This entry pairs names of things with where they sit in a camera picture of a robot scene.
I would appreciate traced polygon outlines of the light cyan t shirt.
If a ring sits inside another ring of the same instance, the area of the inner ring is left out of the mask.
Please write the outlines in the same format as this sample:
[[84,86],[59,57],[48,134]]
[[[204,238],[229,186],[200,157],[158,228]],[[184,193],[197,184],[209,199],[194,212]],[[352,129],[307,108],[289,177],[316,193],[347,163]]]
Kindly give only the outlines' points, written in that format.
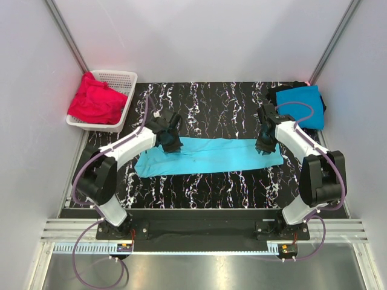
[[141,178],[168,175],[236,172],[281,166],[279,146],[268,155],[258,153],[254,139],[182,138],[177,153],[154,147],[140,154],[135,171]]

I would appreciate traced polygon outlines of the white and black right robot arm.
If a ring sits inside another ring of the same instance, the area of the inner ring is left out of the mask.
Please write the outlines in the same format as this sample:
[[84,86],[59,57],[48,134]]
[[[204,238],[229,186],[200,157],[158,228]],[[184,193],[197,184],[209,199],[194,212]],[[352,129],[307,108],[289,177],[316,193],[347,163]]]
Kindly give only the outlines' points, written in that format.
[[280,239],[289,239],[312,214],[336,211],[346,197],[345,157],[329,151],[309,137],[290,115],[281,115],[271,103],[258,109],[261,130],[256,150],[261,155],[275,152],[282,143],[302,165],[299,194],[278,214],[271,230]]

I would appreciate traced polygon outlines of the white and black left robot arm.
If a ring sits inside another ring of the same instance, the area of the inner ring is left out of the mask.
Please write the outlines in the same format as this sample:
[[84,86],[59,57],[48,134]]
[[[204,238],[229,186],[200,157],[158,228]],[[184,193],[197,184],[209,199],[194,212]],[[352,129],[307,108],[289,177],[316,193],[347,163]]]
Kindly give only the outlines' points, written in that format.
[[[72,180],[73,201],[93,206],[114,237],[126,238],[132,217],[115,195],[117,172],[134,157],[154,147],[161,146],[165,153],[179,152],[183,146],[178,133],[180,122],[180,114],[163,109],[115,143],[100,148],[86,146]],[[78,193],[86,198],[85,202],[77,199]]]

